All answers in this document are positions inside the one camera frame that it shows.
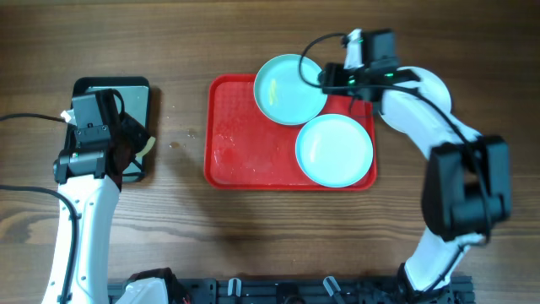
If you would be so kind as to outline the yellow green sponge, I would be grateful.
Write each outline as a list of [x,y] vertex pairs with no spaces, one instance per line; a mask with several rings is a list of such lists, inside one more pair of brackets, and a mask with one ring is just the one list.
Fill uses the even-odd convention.
[[150,137],[143,149],[136,153],[136,156],[143,158],[154,147],[155,141],[155,137]]

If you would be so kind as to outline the teal plate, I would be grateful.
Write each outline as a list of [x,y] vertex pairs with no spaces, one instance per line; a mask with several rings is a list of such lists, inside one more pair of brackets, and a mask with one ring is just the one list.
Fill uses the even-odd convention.
[[294,126],[316,117],[327,103],[327,95],[306,84],[314,83],[321,68],[311,59],[284,54],[267,61],[256,74],[253,95],[261,113],[273,122]]
[[323,187],[349,187],[370,170],[375,148],[366,129],[340,114],[318,116],[304,125],[295,140],[300,169]]

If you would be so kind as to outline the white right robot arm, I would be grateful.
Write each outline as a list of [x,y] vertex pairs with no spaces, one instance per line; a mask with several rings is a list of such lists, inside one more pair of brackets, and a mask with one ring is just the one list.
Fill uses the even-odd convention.
[[328,63],[318,82],[326,95],[380,105],[383,120],[426,158],[421,198],[426,229],[401,264],[397,283],[400,298],[409,303],[438,296],[467,251],[487,246],[494,226],[510,217],[508,144],[452,116],[450,91],[425,68]]

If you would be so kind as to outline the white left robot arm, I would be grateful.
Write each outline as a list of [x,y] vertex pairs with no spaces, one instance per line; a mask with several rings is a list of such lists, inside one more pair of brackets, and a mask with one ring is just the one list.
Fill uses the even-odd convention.
[[106,303],[111,223],[124,171],[140,167],[155,139],[118,90],[75,95],[62,114],[71,134],[53,163],[60,214],[45,303]]

